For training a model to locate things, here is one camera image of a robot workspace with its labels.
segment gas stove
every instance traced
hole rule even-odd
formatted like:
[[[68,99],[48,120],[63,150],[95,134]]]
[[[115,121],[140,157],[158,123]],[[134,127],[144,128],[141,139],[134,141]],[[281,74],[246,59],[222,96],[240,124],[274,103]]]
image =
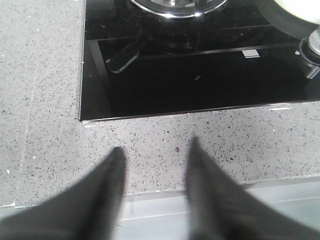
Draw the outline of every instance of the gas stove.
[[[301,40],[254,0],[194,20],[150,14],[129,0],[86,1],[81,121],[320,100],[320,77],[300,67]]]

